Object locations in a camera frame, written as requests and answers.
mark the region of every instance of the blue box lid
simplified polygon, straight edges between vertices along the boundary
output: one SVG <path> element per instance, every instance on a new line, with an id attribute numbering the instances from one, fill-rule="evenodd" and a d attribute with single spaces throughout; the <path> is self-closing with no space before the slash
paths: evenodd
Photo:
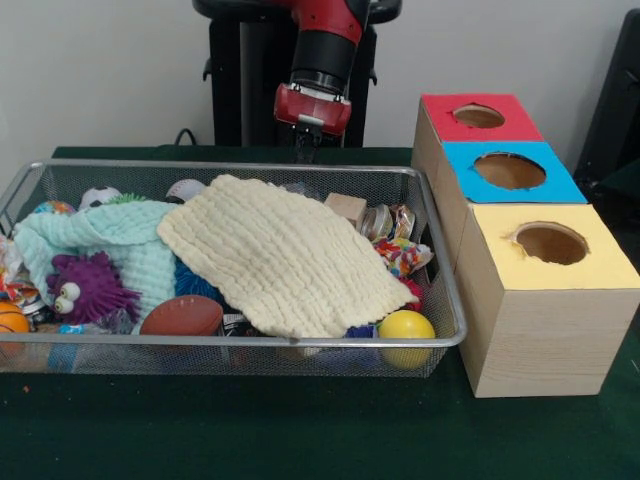
<path id="1" fill-rule="evenodd" d="M 474 203 L 587 203 L 545 142 L 443 143 L 465 197 Z"/>

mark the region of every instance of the light blue fluffy blanket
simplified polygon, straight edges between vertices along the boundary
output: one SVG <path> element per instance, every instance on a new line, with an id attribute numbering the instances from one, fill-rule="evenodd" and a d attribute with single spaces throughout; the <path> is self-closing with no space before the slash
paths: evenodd
<path id="1" fill-rule="evenodd" d="M 37 213 L 16 226 L 15 243 L 31 281 L 49 305 L 47 276 L 55 273 L 58 254 L 92 255 L 104 251 L 120 272 L 122 283 L 140 292 L 140 318 L 175 296 L 175 256 L 156 233 L 175 205 L 132 202 L 103 205 L 73 215 Z"/>

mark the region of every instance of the googly eyes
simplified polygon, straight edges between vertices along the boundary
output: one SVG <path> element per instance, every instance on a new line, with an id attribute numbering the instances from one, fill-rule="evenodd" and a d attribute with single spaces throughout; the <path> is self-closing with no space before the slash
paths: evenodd
<path id="1" fill-rule="evenodd" d="M 62 288 L 60 288 L 60 297 L 66 298 L 71 302 L 75 302 L 79 296 L 80 296 L 80 287 L 73 282 L 67 282 L 64 285 L 62 285 Z"/>
<path id="2" fill-rule="evenodd" d="M 64 315 L 73 311 L 73 302 L 60 296 L 56 298 L 56 302 L 54 303 L 53 307 L 55 308 L 57 313 L 59 313 L 60 315 Z"/>

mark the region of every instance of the stacked wooden boxes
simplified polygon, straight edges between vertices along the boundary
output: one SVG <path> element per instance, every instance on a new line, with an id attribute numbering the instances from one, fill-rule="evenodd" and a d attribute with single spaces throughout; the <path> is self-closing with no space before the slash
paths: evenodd
<path id="1" fill-rule="evenodd" d="M 518 100 L 423 96 L 412 163 L 455 264 L 475 395 L 597 394 L 640 277 Z"/>

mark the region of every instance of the green table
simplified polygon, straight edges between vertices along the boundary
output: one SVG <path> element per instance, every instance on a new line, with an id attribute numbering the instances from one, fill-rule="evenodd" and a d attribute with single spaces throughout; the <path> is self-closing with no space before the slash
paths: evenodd
<path id="1" fill-rule="evenodd" d="M 191 147 L 56 152 L 281 155 Z M 406 164 L 410 153 L 322 155 Z M 638 367 L 640 342 L 630 333 L 597 397 L 475 399 L 457 349 L 427 380 L 0 375 L 0 478 L 637 479 Z"/>

